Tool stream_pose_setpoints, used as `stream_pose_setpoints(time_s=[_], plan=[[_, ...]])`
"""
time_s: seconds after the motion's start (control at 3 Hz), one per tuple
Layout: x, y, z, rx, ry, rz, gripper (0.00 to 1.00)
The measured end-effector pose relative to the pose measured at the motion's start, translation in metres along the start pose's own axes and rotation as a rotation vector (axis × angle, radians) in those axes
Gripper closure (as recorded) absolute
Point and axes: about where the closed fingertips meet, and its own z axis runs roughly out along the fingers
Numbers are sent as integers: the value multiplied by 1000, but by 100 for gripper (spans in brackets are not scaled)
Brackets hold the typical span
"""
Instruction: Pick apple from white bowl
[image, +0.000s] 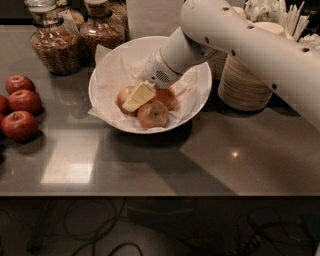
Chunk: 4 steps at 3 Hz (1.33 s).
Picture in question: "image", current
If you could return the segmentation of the white gripper with vent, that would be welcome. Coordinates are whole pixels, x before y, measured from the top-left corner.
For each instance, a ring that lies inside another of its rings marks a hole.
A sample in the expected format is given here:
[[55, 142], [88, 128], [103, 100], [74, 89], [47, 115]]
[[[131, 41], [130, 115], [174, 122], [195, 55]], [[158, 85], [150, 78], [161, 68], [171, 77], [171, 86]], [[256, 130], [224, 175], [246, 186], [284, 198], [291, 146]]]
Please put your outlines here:
[[122, 107], [128, 112], [138, 110], [156, 96], [156, 86], [169, 88], [183, 75], [182, 57], [172, 50], [159, 48], [144, 62], [142, 81], [130, 93]]

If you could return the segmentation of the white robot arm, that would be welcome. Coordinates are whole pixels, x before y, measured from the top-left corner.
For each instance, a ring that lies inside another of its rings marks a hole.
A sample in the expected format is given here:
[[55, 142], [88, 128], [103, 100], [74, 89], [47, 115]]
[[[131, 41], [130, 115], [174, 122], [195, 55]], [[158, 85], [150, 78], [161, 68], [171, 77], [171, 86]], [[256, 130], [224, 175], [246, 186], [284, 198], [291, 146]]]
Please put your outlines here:
[[180, 26], [147, 56], [142, 77], [167, 88], [220, 51], [320, 129], [320, 52], [249, 23], [225, 0], [185, 0]]

